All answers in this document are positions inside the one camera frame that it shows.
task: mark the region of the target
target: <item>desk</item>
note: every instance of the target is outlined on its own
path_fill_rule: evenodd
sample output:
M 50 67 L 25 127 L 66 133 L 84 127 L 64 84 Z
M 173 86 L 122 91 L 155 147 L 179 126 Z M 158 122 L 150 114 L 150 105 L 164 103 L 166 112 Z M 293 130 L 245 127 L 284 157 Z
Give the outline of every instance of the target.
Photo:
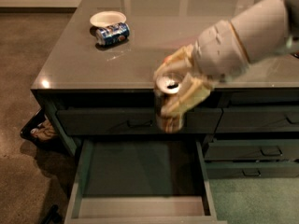
M 293 176 L 299 175 L 297 139 L 290 138 L 299 130 L 299 61 L 291 55 L 254 64 L 248 73 L 234 82 L 220 84 L 206 101 L 187 113 L 185 127 L 178 135 L 165 136 L 155 123 L 153 71 L 166 55 L 192 43 L 200 31 L 219 19 L 232 18 L 249 6 L 247 3 L 236 7 L 239 1 L 82 0 L 32 86 L 33 94 L 45 107 L 69 153 L 74 155 L 78 146 L 84 143 L 66 223 L 97 223 L 99 218 L 101 223 L 120 223 L 120 220 L 123 223 L 215 223 L 217 218 L 206 171 L 210 178 L 260 177 L 263 171 L 266 171 L 265 176 L 276 176 L 287 174 L 286 170 Z M 117 10 L 127 16 L 131 29 L 127 42 L 109 49 L 96 45 L 89 18 L 103 10 Z M 151 142 L 149 153 L 153 159 L 161 161 L 160 166 L 152 167 L 150 162 L 145 164 L 143 159 L 140 160 L 146 153 L 145 146 L 140 146 L 146 143 L 145 140 Z M 176 144 L 174 150 L 169 147 L 172 142 Z M 114 160 L 132 157 L 131 162 L 118 162 L 119 167 L 141 165 L 143 171 L 149 172 L 146 174 L 152 174 L 153 168 L 161 169 L 160 176 L 174 177 L 187 165 L 189 179 L 186 176 L 184 179 L 193 180 L 190 178 L 199 176 L 198 183 L 194 183 L 198 184 L 196 190 L 201 191 L 192 195 L 184 192 L 185 189 L 175 192 L 172 185 L 181 186 L 170 178 L 164 181 L 169 189 L 162 192 L 158 189 L 149 189 L 156 192 L 144 190 L 141 194 L 126 192 L 128 199 L 122 199 L 125 205 L 114 199 L 114 192 L 106 192 L 106 195 L 96 192 L 105 198 L 104 202 L 102 199 L 90 200 L 86 191 L 91 189 L 88 193 L 95 195 L 91 187 L 98 181 L 96 175 L 93 178 L 96 174 L 93 167 L 103 166 L 98 159 L 109 164 L 107 169 L 113 168 L 110 166 L 111 156 L 101 156 L 109 153 L 111 147 L 123 154 L 118 156 L 113 152 Z M 253 157 L 248 155 L 251 148 L 257 148 Z M 232 151 L 232 156 L 221 155 Z M 168 163 L 172 157 L 184 152 L 188 154 L 184 156 L 185 162 Z M 256 162 L 285 160 L 289 162 Z M 113 176 L 111 180 L 115 183 L 117 177 Z M 137 211 L 138 217 L 129 211 L 126 211 L 127 216 L 122 212 L 107 214 L 107 202 L 120 210 L 124 206 L 129 208 L 132 203 L 132 208 L 137 208 L 140 203 L 131 199 L 136 195 L 158 198 L 143 199 L 141 204 L 146 209 L 152 208 L 152 213 L 157 214 L 155 217 L 142 210 Z M 172 195 L 170 204 L 159 201 L 164 195 Z M 186 201 L 187 196 L 196 197 L 195 201 Z M 174 209 L 179 206 L 180 210 L 186 202 L 190 207 L 187 210 L 180 213 Z M 169 212 L 158 214 L 159 208 L 154 210 L 155 203 L 163 203 L 162 209 Z

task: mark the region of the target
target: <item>closed drawer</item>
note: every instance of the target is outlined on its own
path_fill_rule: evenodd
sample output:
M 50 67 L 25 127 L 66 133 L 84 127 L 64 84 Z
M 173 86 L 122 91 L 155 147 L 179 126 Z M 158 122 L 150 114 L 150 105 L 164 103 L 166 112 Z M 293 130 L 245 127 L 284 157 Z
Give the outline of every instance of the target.
M 85 141 L 65 223 L 217 223 L 197 148 L 152 137 Z
M 213 133 L 220 109 L 188 112 L 181 133 Z M 68 135 L 162 133 L 153 108 L 74 108 L 59 110 L 57 118 Z
M 299 139 L 214 140 L 208 143 L 206 161 L 296 160 Z
M 208 178 L 299 177 L 298 162 L 211 162 Z
M 217 133 L 299 131 L 299 106 L 224 108 Z

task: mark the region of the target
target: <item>open drawer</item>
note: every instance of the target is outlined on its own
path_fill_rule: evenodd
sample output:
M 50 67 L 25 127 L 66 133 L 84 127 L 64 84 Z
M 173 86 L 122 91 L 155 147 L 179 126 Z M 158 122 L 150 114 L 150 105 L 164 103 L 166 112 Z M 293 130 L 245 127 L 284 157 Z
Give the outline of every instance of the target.
M 65 223 L 226 223 L 204 165 L 196 142 L 86 140 Z

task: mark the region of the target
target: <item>gray tabletop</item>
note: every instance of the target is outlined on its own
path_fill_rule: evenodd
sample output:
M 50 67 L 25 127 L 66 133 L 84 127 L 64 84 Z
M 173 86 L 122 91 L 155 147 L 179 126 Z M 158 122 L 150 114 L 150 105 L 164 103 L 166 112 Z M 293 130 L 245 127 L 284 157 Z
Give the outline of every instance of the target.
M 231 19 L 237 0 L 82 0 L 32 90 L 151 90 L 165 56 L 194 43 L 205 28 Z M 127 17 L 127 42 L 96 46 L 90 17 L 105 10 Z M 218 88 L 298 88 L 299 60 L 291 55 L 255 64 L 244 76 Z

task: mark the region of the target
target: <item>soda can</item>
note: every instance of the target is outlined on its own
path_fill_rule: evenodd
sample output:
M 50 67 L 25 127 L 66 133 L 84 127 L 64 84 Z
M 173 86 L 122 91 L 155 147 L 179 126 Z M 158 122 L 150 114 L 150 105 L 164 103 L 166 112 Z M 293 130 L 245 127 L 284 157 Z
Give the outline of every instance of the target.
M 175 73 L 164 74 L 156 79 L 154 89 L 156 121 L 158 127 L 166 133 L 176 133 L 184 125 L 183 115 L 177 115 L 176 117 L 161 115 L 162 107 L 178 93 L 182 80 L 183 77 Z
M 130 35 L 129 26 L 120 22 L 107 27 L 100 27 L 95 31 L 97 42 L 103 47 L 107 47 L 122 42 Z

